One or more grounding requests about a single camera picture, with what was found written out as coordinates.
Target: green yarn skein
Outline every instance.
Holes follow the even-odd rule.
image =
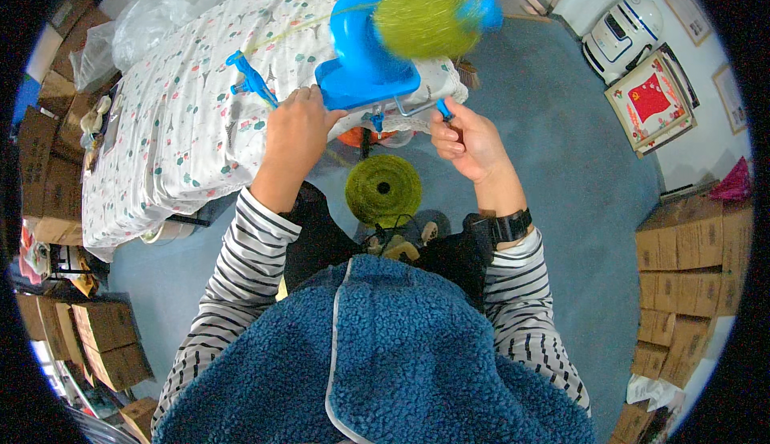
[[[458,57],[480,39],[473,21],[458,19],[467,0],[382,0],[372,15],[384,46],[407,59]]]
[[[394,155],[376,155],[357,164],[345,184],[345,199],[364,225],[383,228],[406,225],[423,198],[414,167]]]

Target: pink bag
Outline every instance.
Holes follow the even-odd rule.
[[[741,157],[719,185],[708,192],[712,200],[744,201],[752,194],[752,182],[748,175],[748,164]]]

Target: white bedsheet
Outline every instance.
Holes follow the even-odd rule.
[[[158,228],[174,213],[247,185],[265,146],[268,109],[255,94],[229,92],[243,78],[226,58],[240,49],[279,101],[315,82],[317,64],[335,57],[328,16],[336,0],[227,0],[191,21],[124,74],[114,148],[83,181],[83,242],[111,260],[114,247]],[[275,35],[285,36],[262,45]],[[419,90],[408,105],[454,96],[467,88],[448,59],[416,62]],[[428,132],[427,115],[402,118],[387,105],[385,131]],[[362,109],[330,132],[335,138],[365,124]]]

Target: black wristwatch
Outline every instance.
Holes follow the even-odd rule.
[[[492,239],[497,245],[506,241],[516,241],[527,236],[527,229],[532,224],[529,208],[519,210],[507,217],[490,218]]]

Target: red flag picture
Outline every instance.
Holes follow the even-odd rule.
[[[639,119],[642,123],[651,115],[663,112],[671,106],[656,73],[652,73],[652,76],[645,83],[631,89],[628,96],[636,112],[639,113]]]

